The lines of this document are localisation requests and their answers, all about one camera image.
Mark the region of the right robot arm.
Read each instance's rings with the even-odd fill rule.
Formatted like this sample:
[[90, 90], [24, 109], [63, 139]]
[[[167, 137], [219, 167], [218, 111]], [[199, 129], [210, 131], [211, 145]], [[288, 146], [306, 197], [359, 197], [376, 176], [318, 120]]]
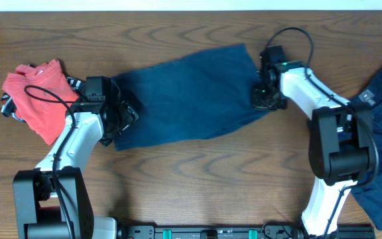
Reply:
[[297, 225], [263, 228], [265, 238], [374, 238], [372, 226], [338, 225], [346, 197], [368, 184], [378, 165], [371, 110], [336, 95], [301, 61], [287, 60], [281, 46], [261, 53], [260, 83], [251, 92], [258, 110], [284, 110], [293, 101], [309, 120], [308, 160], [314, 186]]

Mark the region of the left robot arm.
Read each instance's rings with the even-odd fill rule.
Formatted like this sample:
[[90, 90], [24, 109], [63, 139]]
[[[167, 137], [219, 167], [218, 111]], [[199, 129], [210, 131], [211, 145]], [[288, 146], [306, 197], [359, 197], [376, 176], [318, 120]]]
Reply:
[[19, 238], [117, 238], [116, 219], [94, 214], [82, 173], [96, 144], [109, 145], [139, 115], [105, 76], [88, 77], [73, 102], [37, 90], [66, 108], [66, 123], [48, 155], [13, 179]]

